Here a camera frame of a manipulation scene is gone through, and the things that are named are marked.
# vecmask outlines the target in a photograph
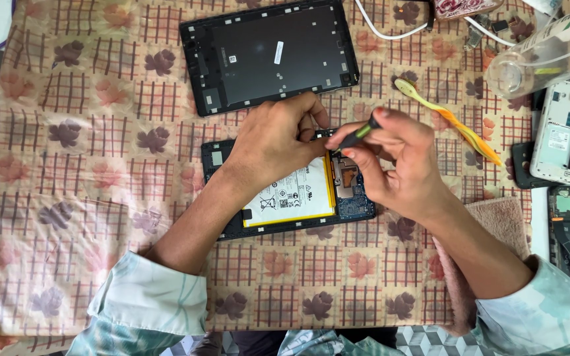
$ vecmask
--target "pink towel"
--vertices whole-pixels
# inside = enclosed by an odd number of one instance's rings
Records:
[[[518,198],[484,200],[465,207],[490,234],[507,245],[521,260],[531,254],[525,235],[523,210]],[[453,336],[468,334],[476,321],[476,304],[474,303],[476,297],[457,264],[443,250],[436,238],[434,238],[434,245],[443,266],[454,311],[454,323],[442,326],[442,328]]]

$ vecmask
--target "hand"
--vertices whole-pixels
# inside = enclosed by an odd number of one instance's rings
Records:
[[[441,180],[434,152],[434,133],[405,113],[376,108],[373,116],[382,127],[371,131],[362,144],[342,152],[358,165],[369,199],[404,217],[427,225],[459,200]],[[328,140],[335,150],[344,137],[365,122],[342,126]],[[377,157],[395,163],[395,170],[384,172]]]
[[[310,142],[315,132],[312,116],[320,127],[329,126],[327,110],[311,92],[264,102],[243,120],[233,150],[219,170],[228,179],[239,180],[239,188],[248,193],[245,199],[254,198],[327,151],[326,138]]]

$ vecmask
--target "tablecloth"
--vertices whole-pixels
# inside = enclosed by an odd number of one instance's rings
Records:
[[[247,110],[196,115],[178,36],[181,21],[280,3],[261,0],[20,0],[0,74],[0,351],[67,349],[86,308],[127,251],[143,253],[204,186],[200,146],[234,138]],[[435,23],[399,41],[344,2],[360,85],[320,95],[331,127],[377,105],[434,127],[443,180],[464,203],[520,199],[509,148],[530,140],[528,98],[501,100],[483,70],[503,50],[464,51],[468,24]],[[427,3],[364,1],[376,27],[422,24]],[[509,0],[508,41],[534,31]],[[451,109],[500,153],[486,162],[439,114],[403,96],[396,77]],[[206,327],[218,330],[447,324],[450,297],[431,234],[378,206],[370,221],[217,243]]]

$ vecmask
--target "fingernail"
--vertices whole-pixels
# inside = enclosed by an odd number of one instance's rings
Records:
[[[381,106],[375,108],[375,111],[377,112],[378,116],[389,117],[391,115],[391,110],[383,108]]]
[[[352,150],[349,150],[347,148],[345,148],[344,150],[342,150],[342,154],[344,156],[347,156],[348,158],[353,158],[355,157],[355,152],[353,152]]]

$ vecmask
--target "blue circuit board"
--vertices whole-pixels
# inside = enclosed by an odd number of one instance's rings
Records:
[[[357,184],[351,187],[353,198],[338,198],[336,201],[340,219],[366,217],[375,209],[373,202],[366,197],[362,174],[358,174],[356,180]]]

